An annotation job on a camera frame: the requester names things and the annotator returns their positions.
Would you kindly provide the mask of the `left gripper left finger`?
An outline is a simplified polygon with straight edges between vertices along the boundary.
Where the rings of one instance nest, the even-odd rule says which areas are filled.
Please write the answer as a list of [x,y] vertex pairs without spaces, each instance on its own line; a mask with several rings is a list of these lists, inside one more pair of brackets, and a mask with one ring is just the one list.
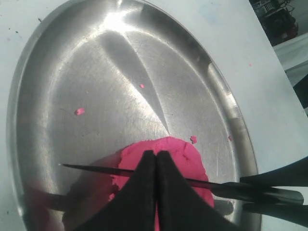
[[156,156],[145,151],[129,180],[98,213],[76,231],[153,231],[155,229]]

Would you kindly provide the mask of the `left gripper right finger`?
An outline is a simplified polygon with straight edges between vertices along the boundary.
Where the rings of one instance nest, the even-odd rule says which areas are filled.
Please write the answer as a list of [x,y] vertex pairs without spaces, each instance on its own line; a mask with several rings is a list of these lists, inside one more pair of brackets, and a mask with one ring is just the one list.
[[169,152],[156,156],[155,187],[161,231],[238,231],[187,183]]

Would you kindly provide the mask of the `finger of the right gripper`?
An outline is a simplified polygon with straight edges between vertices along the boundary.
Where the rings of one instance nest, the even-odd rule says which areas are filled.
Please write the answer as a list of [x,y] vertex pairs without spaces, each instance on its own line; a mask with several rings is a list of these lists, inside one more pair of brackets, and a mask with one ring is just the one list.
[[264,185],[264,186],[308,186],[308,161],[299,160],[279,169],[263,174],[241,177],[241,183]]
[[307,205],[263,205],[248,203],[243,205],[243,211],[283,219],[291,223],[308,227]]

